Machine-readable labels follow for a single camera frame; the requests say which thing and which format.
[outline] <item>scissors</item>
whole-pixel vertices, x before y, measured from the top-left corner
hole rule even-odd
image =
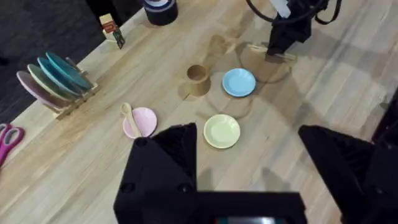
[[[4,164],[8,153],[24,138],[22,128],[13,128],[11,124],[0,124],[0,168]]]

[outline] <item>green plate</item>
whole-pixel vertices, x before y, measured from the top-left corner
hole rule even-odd
[[[218,149],[226,149],[238,141],[241,135],[241,128],[233,117],[218,114],[206,121],[203,134],[211,146]]]
[[[73,101],[76,98],[71,94],[60,89],[53,81],[51,81],[43,72],[41,68],[36,65],[28,64],[27,69],[29,70],[32,78],[39,84],[45,91],[51,95],[65,101]]]

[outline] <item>table surface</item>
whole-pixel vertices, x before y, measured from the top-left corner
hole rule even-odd
[[[257,0],[273,14],[269,1]],[[198,126],[198,188],[299,191],[310,223],[338,223],[340,212],[310,160],[297,130],[320,124],[370,139],[397,86],[398,3],[344,1],[338,20],[313,25],[294,45],[290,73],[264,62],[247,44],[267,42],[271,25],[242,0],[179,0],[171,25],[151,26],[143,11],[121,30],[122,50],[102,43],[79,66],[101,90],[61,121],[38,102],[13,122],[27,130],[0,173],[0,223],[116,223],[113,202],[132,141],[123,134],[119,107],[152,108],[157,131]],[[331,1],[322,18],[333,14]],[[211,70],[206,96],[187,96],[187,68]],[[234,99],[221,89],[225,71],[245,67],[260,77],[255,92]],[[237,118],[241,137],[232,148],[207,145],[202,129],[214,114]]]

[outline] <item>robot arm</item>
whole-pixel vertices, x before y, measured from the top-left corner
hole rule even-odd
[[[314,17],[315,21],[322,25],[335,21],[340,13],[342,0],[337,0],[335,13],[328,22],[321,20],[318,13],[327,9],[329,0],[290,0],[287,3],[291,11],[288,19],[282,18],[279,14],[275,19],[271,19],[263,15],[251,0],[246,2],[257,16],[272,23],[267,54],[275,55],[284,54],[296,41],[304,43],[310,38],[311,22]]]

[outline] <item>teal plate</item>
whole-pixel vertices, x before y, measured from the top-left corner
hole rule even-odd
[[[80,76],[75,68],[73,68],[68,62],[64,61],[64,59],[51,52],[47,52],[45,54],[50,60],[52,66],[54,66],[54,68],[56,68],[58,72],[70,82],[76,84],[78,87],[84,90],[89,90],[91,88],[91,85]]]
[[[51,81],[68,93],[80,96],[80,90],[76,86],[72,85],[61,73],[59,73],[58,70],[55,69],[47,59],[38,57],[37,61],[43,72],[51,79]]]

